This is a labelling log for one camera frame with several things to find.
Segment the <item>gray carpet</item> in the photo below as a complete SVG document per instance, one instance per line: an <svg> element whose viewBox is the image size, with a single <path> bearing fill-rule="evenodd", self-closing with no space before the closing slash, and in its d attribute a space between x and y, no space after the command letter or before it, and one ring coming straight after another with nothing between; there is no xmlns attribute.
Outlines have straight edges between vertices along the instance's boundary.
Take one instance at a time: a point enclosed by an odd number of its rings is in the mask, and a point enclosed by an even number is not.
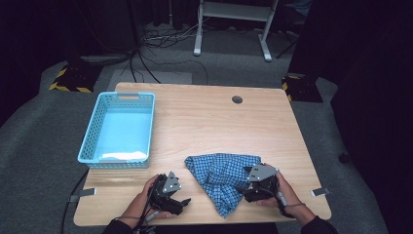
<svg viewBox="0 0 413 234"><path fill-rule="evenodd" d="M200 57L193 56L193 37L168 48L143 48L142 53L157 63L179 62L159 65L147 60L146 64L155 74L189 74L194 85L280 88L293 51L266 62L256 34L256 31L205 33ZM273 57L287 45L282 35L268 38ZM135 58L133 64L134 69L145 70L140 59ZM45 70L40 94L0 129L2 234L59 232L68 195L87 169L77 162L77 155L94 102L100 92L113 89L116 72L127 64L105 67L92 94L49 91L64 65L63 61ZM291 106L321 185L332 191L327 196L332 210L330 222L340 233L385 234L387 229L374 195L352 164L343 165L337 159L345 148L329 104L336 87L322 78L317 85L324 103L292 102ZM68 209L65 233L102 230L103 227L77 227L73 223L75 208L70 205ZM281 234L300 233L295 221L277 223L277 227Z"/></svg>

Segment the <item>sleeve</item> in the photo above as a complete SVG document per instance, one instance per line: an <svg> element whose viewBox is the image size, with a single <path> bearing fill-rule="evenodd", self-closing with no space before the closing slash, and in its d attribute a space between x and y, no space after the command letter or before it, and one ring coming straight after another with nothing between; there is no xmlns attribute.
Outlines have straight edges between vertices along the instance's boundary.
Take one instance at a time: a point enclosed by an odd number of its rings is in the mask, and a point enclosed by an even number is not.
<svg viewBox="0 0 413 234"><path fill-rule="evenodd" d="M316 216L311 222L307 223L301 229L301 234L338 234L337 230L331 223Z"/></svg>
<svg viewBox="0 0 413 234"><path fill-rule="evenodd" d="M122 221L113 219L102 234L133 234L133 230Z"/></svg>

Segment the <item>person's arm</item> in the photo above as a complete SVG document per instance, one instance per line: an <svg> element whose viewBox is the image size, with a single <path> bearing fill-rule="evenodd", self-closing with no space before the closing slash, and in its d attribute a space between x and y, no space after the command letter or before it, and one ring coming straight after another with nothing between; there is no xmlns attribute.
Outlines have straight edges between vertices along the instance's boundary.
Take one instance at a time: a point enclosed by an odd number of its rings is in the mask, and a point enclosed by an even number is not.
<svg viewBox="0 0 413 234"><path fill-rule="evenodd" d="M157 179L158 175L153 176L149 179L142 192L138 193L136 197L131 201L124 213L113 219L104 229L103 234L132 234L133 229L138 225L143 210L148 202L148 191ZM172 214L168 212L159 212L155 218L168 218Z"/></svg>
<svg viewBox="0 0 413 234"><path fill-rule="evenodd" d="M291 185L285 180L281 173L276 174L279 180L279 192L282 193L287 205L285 212L293 215L302 226L301 233L325 233L336 234L337 231L329 222L316 216L304 203L300 201L297 194L295 194ZM277 207L276 198L256 201L259 206Z"/></svg>

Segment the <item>wooden table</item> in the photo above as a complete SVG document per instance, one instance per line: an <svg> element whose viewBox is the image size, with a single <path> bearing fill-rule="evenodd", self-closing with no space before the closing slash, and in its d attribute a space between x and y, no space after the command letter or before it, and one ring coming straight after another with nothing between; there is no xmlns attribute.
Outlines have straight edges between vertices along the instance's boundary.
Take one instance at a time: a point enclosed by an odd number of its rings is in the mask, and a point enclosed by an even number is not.
<svg viewBox="0 0 413 234"><path fill-rule="evenodd" d="M191 198L181 215L151 224L207 224L287 221L278 210L242 201L221 217L184 164L188 156L210 153L250 154L279 168L300 199L321 218L331 211L324 196L313 197L319 178L301 136L290 103L281 89L119 83L118 92L156 95L149 169L90 170L74 222L106 225L122 214L144 183L155 174L174 171L182 189L172 198ZM233 96L243 99L234 103Z"/></svg>

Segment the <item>black chair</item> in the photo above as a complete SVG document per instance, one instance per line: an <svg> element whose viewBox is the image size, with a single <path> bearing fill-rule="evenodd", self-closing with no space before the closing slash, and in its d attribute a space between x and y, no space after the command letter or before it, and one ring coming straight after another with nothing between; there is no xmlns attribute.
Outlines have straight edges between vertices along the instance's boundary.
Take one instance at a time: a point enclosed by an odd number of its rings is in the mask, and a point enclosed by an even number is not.
<svg viewBox="0 0 413 234"><path fill-rule="evenodd" d="M284 34L290 42L289 46L282 50L282 52L276 56L276 59L279 59L285 52L287 52L289 49L295 46L295 44L298 41L298 37L292 40L287 32L293 32L299 35L306 21L306 16L297 12L293 8L286 7L283 5L278 6L278 11L276 12L276 14L279 14L279 20L281 20L279 31L282 34Z"/></svg>

